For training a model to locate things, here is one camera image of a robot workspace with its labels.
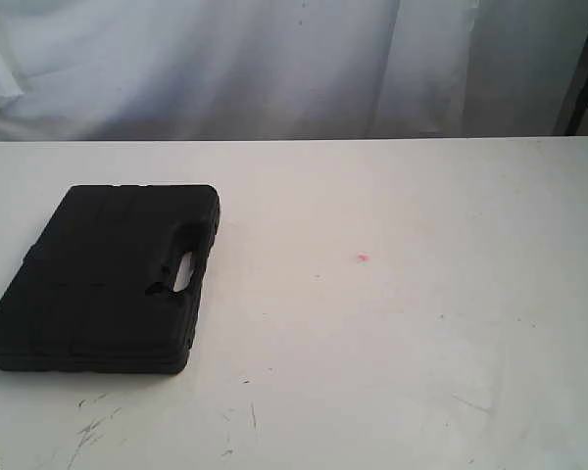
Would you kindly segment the black plastic tool case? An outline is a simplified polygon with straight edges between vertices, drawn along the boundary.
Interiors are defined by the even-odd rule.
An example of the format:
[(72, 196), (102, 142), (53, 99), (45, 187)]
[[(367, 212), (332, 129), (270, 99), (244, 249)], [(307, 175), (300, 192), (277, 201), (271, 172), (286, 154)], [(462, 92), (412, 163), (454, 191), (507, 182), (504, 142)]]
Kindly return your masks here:
[(75, 185), (0, 299), (0, 370), (176, 374), (220, 225), (209, 185)]

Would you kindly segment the dark metal stand frame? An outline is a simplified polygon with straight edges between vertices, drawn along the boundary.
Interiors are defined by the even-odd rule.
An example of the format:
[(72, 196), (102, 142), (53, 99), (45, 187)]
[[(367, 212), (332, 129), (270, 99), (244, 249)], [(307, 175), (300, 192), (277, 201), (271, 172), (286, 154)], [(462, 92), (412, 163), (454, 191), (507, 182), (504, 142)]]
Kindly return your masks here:
[(575, 136), (588, 112), (588, 35), (564, 96), (553, 134)]

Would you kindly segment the white backdrop curtain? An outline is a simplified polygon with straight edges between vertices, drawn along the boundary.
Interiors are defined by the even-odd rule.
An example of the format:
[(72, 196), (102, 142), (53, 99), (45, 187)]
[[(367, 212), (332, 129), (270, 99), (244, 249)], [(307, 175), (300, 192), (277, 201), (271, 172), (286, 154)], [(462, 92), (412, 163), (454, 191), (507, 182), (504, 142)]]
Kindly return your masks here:
[(0, 1), (0, 141), (552, 134), (588, 1)]

